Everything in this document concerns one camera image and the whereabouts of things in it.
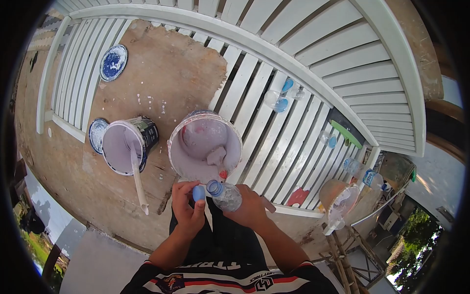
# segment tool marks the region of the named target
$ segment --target red paint splatter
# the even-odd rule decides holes
[[[302,188],[299,187],[290,195],[289,199],[287,200],[286,206],[292,206],[296,203],[302,205],[302,203],[307,198],[309,192],[309,190],[304,191],[302,190]]]

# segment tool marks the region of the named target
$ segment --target jersey logo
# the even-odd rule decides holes
[[[270,277],[262,277],[255,283],[256,291],[265,291],[274,285],[273,279]]]

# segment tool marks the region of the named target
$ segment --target dirty wooden board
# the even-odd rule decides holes
[[[149,153],[141,173],[149,211],[161,214],[176,173],[171,169],[166,141],[191,111],[207,109],[226,72],[220,54],[175,31],[134,20],[120,44],[129,58],[123,73],[112,82],[101,81],[93,100],[88,125],[95,118],[108,122],[138,115],[151,118],[159,143]],[[84,171],[120,197],[138,204],[133,177],[111,170],[96,160],[88,138],[83,148]]]

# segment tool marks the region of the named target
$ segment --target paint stirring stick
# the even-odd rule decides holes
[[[137,189],[139,203],[142,210],[145,212],[145,215],[149,215],[149,204],[147,202],[147,198],[145,197],[144,187],[142,186],[141,173],[139,171],[139,161],[137,159],[137,153],[135,151],[133,142],[131,143],[131,163],[132,171],[134,172],[135,188]]]

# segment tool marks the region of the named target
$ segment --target person's left hand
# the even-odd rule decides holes
[[[180,182],[174,184],[172,189],[172,208],[178,220],[178,226],[185,237],[191,240],[202,229],[205,221],[205,201],[198,200],[194,204],[194,209],[188,203],[193,200],[189,192],[197,185],[199,185],[199,181]]]

